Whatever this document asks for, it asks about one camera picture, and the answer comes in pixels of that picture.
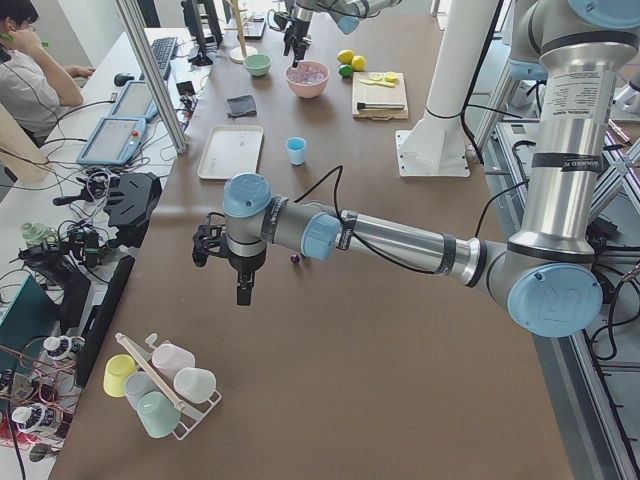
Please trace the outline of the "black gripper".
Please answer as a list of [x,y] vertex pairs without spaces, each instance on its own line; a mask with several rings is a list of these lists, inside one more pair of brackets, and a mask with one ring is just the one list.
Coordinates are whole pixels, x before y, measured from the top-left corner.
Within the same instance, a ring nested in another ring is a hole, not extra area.
[[229,252],[228,261],[238,272],[236,285],[236,303],[238,306],[251,305],[255,272],[264,265],[266,256],[266,249],[250,256],[240,256]]
[[284,37],[284,51],[283,55],[288,56],[292,45],[294,59],[292,66],[297,68],[299,63],[304,60],[307,51],[307,37],[310,22],[307,20],[293,19],[290,26],[290,35]]

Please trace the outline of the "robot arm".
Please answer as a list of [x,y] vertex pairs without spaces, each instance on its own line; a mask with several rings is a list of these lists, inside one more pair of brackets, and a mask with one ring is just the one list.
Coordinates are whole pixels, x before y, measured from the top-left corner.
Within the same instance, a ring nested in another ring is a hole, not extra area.
[[280,12],[279,28],[284,30],[284,55],[293,52],[292,66],[297,67],[311,45],[309,29],[315,13],[328,13],[339,30],[348,35],[362,20],[378,15],[382,10],[394,8],[398,0],[294,0],[285,2],[285,13]]
[[514,22],[511,56],[538,62],[547,84],[520,229],[506,243],[416,229],[354,211],[296,204],[255,173],[224,187],[224,252],[251,300],[268,244],[323,260],[362,245],[409,269],[487,292],[521,327],[565,337],[598,316],[603,294],[586,239],[617,71],[639,49],[635,1],[532,1]]

